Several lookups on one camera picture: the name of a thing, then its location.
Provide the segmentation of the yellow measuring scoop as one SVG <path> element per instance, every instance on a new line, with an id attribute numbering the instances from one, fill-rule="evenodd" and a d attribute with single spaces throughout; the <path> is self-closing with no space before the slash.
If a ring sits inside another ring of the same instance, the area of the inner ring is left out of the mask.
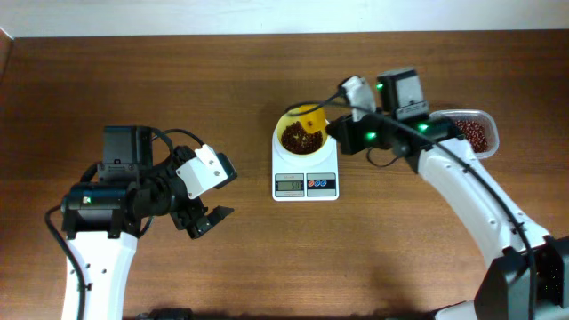
<path id="1" fill-rule="evenodd" d="M 316 133 L 323 131 L 326 127 L 326 114 L 324 108 L 319 108 L 312 112 L 309 112 L 312 108 L 315 108 L 317 104 L 305 104 L 298 108 L 298 112 L 301 113 L 299 116 L 299 121 L 302 128 L 307 133 Z"/>

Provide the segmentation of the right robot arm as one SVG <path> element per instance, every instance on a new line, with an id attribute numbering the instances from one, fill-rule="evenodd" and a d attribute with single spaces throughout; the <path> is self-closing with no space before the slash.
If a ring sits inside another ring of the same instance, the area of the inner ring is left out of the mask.
<path id="1" fill-rule="evenodd" d="M 450 205 L 477 244 L 487 270 L 475 298 L 431 319 L 566 319 L 568 240 L 529 218 L 479 162 L 447 116 L 433 116 L 412 68 L 339 84 L 351 113 L 327 125 L 345 155 L 390 149 Z"/>

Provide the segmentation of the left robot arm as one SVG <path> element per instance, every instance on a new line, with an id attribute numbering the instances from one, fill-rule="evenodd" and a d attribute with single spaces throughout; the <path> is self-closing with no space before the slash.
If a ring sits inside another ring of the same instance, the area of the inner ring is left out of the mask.
<path id="1" fill-rule="evenodd" d="M 54 235 L 67 258 L 62 316 L 119 319 L 137 243 L 153 219 L 168 215 L 193 239 L 231 214 L 208 209 L 200 196 L 237 176 L 229 158 L 201 142 L 174 146 L 168 131 L 108 126 L 103 158 L 63 197 Z"/>

